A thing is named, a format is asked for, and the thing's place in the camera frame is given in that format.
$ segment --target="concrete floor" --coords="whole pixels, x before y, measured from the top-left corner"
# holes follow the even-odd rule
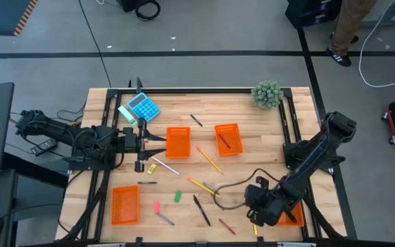
[[[378,16],[380,1],[370,16]],[[152,22],[140,22],[132,13],[111,5],[82,0],[102,51],[301,51],[297,31],[284,15],[286,1],[160,0],[162,12]],[[332,23],[305,29],[311,51],[324,51]],[[364,39],[369,29],[361,29]],[[359,51],[361,42],[351,50]],[[377,31],[366,50],[395,50],[395,27]],[[0,36],[0,53],[97,52],[76,0],[41,0],[19,37]],[[395,101],[395,86],[366,86],[354,65],[344,68],[331,58],[313,57],[318,84],[327,111],[338,110],[358,123],[353,141],[339,153],[347,158],[342,173],[359,239],[395,242],[395,146],[390,130],[380,121],[385,107]],[[302,56],[183,56],[105,58],[112,86],[127,86],[139,76],[144,86],[254,86],[276,80],[282,86],[311,86]],[[364,57],[363,72],[373,84],[395,81],[395,57]],[[60,109],[78,110],[89,88],[108,87],[99,58],[0,59],[0,82],[15,83],[12,111],[41,109],[54,116]],[[43,141],[45,138],[31,138]],[[7,142],[28,150],[31,145],[9,127]],[[17,149],[6,151],[54,170],[65,164],[50,162],[53,154],[38,158]],[[57,152],[68,154],[60,145]],[[33,180],[21,180],[23,205],[59,202],[62,191]],[[46,216],[22,220],[17,245],[51,242],[60,207],[46,208]],[[19,218],[35,216],[30,211]]]

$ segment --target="shoe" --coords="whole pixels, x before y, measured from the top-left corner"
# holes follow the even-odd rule
[[[329,36],[330,39],[333,38],[333,34],[334,34],[334,33],[335,33],[335,32],[332,32],[332,33],[330,34],[330,36]],[[354,36],[353,36],[353,39],[351,40],[351,43],[354,44],[354,43],[356,43],[357,41],[359,41],[359,37],[358,37],[358,35],[354,35]]]
[[[350,58],[348,56],[338,56],[333,53],[330,48],[327,47],[326,54],[329,55],[333,60],[344,67],[349,67],[351,65]]]

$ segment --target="blue calculator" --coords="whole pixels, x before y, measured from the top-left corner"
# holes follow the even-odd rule
[[[144,93],[139,93],[133,97],[128,102],[128,106],[137,117],[144,117],[147,122],[156,117],[160,112],[159,107]]]

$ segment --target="orange basket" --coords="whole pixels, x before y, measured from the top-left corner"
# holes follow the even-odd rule
[[[112,225],[137,224],[139,221],[138,186],[112,189]]]
[[[191,152],[190,127],[167,127],[167,158],[189,158]]]
[[[243,153],[237,123],[217,125],[214,126],[214,129],[216,131],[217,151],[219,155],[225,156]]]
[[[296,222],[292,222],[289,217],[287,217],[287,214],[283,212],[283,214],[280,216],[280,219],[278,219],[278,226],[304,226],[304,218],[302,216],[302,208],[301,208],[301,202],[299,202],[294,209],[292,209],[292,214],[296,218]]]

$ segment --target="wooden table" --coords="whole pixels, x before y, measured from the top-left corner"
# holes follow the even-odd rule
[[[318,118],[315,113],[309,88],[291,88],[293,93],[298,123],[303,139],[310,139],[319,130]],[[91,89],[88,94],[83,127],[101,125],[107,89]],[[124,95],[121,104],[125,105],[134,95]],[[213,202],[211,195],[187,180],[192,176],[200,182],[206,182],[213,187],[235,183],[246,179],[256,168],[260,167],[271,175],[280,178],[287,173],[282,152],[284,142],[280,115],[277,108],[263,110],[252,105],[250,94],[247,93],[175,93],[153,94],[149,97],[157,104],[161,113],[148,123],[148,130],[155,135],[165,137],[166,127],[191,127],[191,156],[188,159],[168,159],[164,153],[157,157],[180,172],[174,174],[159,165],[156,171],[149,175],[147,172],[134,172],[136,155],[125,156],[123,165],[111,172],[104,211],[101,242],[135,242],[136,237],[143,237],[144,242],[254,242],[256,236],[252,224],[246,217],[247,207],[232,211],[222,211]],[[286,115],[289,107],[285,101]],[[196,116],[204,127],[197,125],[190,114]],[[112,122],[112,111],[109,114],[108,125]],[[243,143],[243,154],[237,156],[219,156],[215,146],[214,125],[238,123]],[[123,116],[119,116],[118,127],[129,126]],[[289,121],[291,140],[295,140],[293,128]],[[163,148],[164,142],[150,141],[149,149]],[[202,147],[205,152],[220,166],[224,175],[220,174],[197,150]],[[146,171],[153,161],[147,161]],[[63,226],[71,228],[86,207],[91,172],[84,172],[68,187],[60,221]],[[139,223],[129,226],[111,226],[111,191],[113,187],[135,185],[138,181],[157,181],[157,185],[140,185],[140,219]],[[315,202],[326,219],[335,230],[345,235],[345,227],[339,207],[333,179],[330,175],[317,171],[311,177]],[[248,184],[222,189],[221,203],[234,205],[243,202],[243,193]],[[173,201],[177,190],[183,192],[179,203]],[[193,201],[196,195],[210,222],[208,226],[198,207]],[[176,225],[170,226],[164,220],[154,215],[153,203],[160,202],[160,212]],[[313,228],[308,209],[306,211],[309,235],[313,236]],[[89,237],[93,236],[97,212],[91,218]],[[218,219],[221,218],[231,226],[236,235],[230,233]],[[301,240],[298,227],[264,226],[258,227],[259,236],[265,241]],[[58,228],[56,238],[66,233]]]

